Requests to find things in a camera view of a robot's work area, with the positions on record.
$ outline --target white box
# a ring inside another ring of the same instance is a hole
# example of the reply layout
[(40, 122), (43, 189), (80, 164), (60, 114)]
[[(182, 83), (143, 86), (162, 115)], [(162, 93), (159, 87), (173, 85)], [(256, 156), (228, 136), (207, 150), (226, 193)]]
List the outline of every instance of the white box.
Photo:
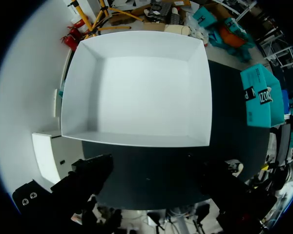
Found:
[(209, 64), (201, 40), (127, 31), (80, 42), (63, 94), (62, 135), (146, 147), (208, 146)]

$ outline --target teal cardboard box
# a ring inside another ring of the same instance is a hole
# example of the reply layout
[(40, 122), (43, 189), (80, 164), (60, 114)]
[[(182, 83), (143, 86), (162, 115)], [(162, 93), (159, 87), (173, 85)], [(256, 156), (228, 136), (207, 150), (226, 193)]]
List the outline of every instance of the teal cardboard box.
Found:
[(217, 22), (217, 19), (215, 18), (215, 16), (213, 16), (205, 7), (200, 7), (200, 9), (198, 9), (194, 15), (193, 18), (195, 18), (199, 25), (201, 27), (207, 28), (209, 26), (211, 26), (212, 24)]
[(278, 79), (262, 64), (242, 71), (241, 79), (245, 91), (247, 124), (270, 128), (283, 123), (283, 97)]

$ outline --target red fire extinguisher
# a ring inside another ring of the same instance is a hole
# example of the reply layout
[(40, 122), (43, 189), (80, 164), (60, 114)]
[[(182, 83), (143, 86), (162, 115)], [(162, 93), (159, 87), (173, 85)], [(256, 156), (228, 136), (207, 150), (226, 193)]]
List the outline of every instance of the red fire extinguisher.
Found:
[(64, 36), (61, 38), (61, 40), (66, 45), (68, 45), (72, 49), (72, 51), (76, 51), (78, 43), (77, 41), (75, 41), (75, 39), (71, 35)]
[(78, 29), (75, 27), (70, 27), (70, 26), (68, 26), (68, 28), (70, 28), (68, 34), (72, 35), (76, 41), (80, 41), (82, 38), (82, 34), (78, 31)]

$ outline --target floor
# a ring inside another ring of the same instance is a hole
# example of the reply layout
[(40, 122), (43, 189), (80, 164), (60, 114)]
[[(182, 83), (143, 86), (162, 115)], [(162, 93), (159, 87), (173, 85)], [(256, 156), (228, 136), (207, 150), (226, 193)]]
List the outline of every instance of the floor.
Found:
[[(222, 231), (222, 228), (218, 224), (216, 218), (219, 214), (219, 209), (215, 203), (209, 199), (205, 201), (210, 204), (209, 214), (203, 219), (202, 225), (206, 234), (216, 234)], [(121, 223), (121, 229), (125, 230), (135, 230), (138, 234), (156, 234), (155, 226), (148, 224), (147, 211), (122, 211), (123, 220)], [(190, 234), (196, 234), (196, 228), (192, 222), (192, 219), (185, 219), (186, 224)], [(178, 234), (182, 234), (177, 224), (175, 226), (178, 229)], [(163, 224), (165, 231), (160, 230), (160, 234), (177, 234), (173, 226), (166, 222)]]

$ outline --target dark table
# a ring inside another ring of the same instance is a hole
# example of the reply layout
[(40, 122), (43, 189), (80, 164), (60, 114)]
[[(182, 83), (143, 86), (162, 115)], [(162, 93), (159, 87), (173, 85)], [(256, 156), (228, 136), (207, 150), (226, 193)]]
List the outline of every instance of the dark table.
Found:
[(147, 148), (83, 142), (85, 158), (113, 155), (114, 170), (97, 196), (101, 204), (155, 210), (208, 199), (189, 172), (185, 160), (189, 153), (203, 161), (240, 160), (244, 170), (239, 178), (243, 181), (259, 172), (266, 158), (269, 129), (247, 126), (240, 71), (213, 61), (209, 61), (209, 69), (212, 127), (208, 147)]

